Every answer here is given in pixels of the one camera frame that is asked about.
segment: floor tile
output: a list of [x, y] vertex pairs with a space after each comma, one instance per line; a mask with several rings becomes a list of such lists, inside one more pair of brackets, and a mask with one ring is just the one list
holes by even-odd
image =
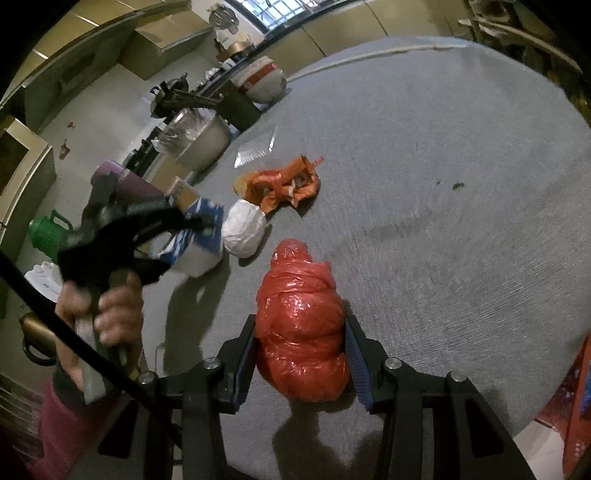
[[533, 421], [514, 438], [537, 480], [562, 480], [564, 442], [560, 434]]
[[563, 480], [562, 450], [532, 458], [528, 464], [537, 480]]

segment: finger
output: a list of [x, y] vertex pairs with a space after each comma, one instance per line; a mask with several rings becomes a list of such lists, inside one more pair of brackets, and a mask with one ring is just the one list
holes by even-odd
[[129, 272], [127, 274], [127, 286], [136, 291], [142, 291], [142, 281], [136, 272]]
[[140, 309], [136, 307], [116, 306], [101, 313], [95, 318], [95, 328], [98, 331], [108, 329], [117, 323], [129, 323], [135, 325], [138, 330], [142, 329], [144, 320]]
[[141, 290], [135, 290], [129, 285], [125, 285], [109, 290], [99, 300], [99, 308], [103, 312], [118, 306], [136, 307], [141, 310], [144, 306]]
[[137, 343], [141, 338], [141, 331], [130, 326], [128, 323], [117, 323], [100, 333], [100, 342], [103, 345], [115, 346], [120, 343]]
[[56, 314], [65, 322], [72, 322], [76, 317], [83, 317], [90, 310], [90, 295], [80, 290], [71, 281], [64, 284], [57, 299]]

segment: black handle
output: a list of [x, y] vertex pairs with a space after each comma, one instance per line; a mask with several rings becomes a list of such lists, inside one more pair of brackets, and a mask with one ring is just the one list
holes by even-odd
[[[42, 353], [43, 355], [45, 355], [47, 358], [40, 358], [37, 355], [34, 355], [30, 348], [31, 347], [35, 347], [36, 350], [39, 351], [39, 353]], [[22, 351], [25, 353], [25, 355], [27, 356], [27, 358], [33, 362], [34, 364], [37, 365], [41, 365], [42, 367], [52, 367], [53, 365], [56, 364], [57, 361], [57, 357], [56, 355], [46, 355], [44, 352], [42, 352], [41, 350], [39, 350], [36, 346], [31, 345], [28, 341], [27, 338], [23, 338], [22, 339]]]

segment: cardboard box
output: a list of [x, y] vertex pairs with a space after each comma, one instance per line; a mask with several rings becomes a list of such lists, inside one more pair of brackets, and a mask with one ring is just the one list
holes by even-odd
[[180, 177], [174, 178], [173, 184], [170, 186], [166, 194], [172, 196], [177, 201], [178, 207], [183, 212], [185, 212], [193, 203], [195, 203], [195, 200], [201, 196], [194, 187], [191, 187], [191, 185]]

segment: red wrapped bundle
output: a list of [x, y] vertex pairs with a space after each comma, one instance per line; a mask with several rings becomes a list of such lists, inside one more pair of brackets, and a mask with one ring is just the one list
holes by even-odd
[[305, 243], [282, 240], [256, 303], [261, 375], [287, 398], [339, 398], [349, 367], [343, 352], [343, 307], [329, 263], [314, 263]]

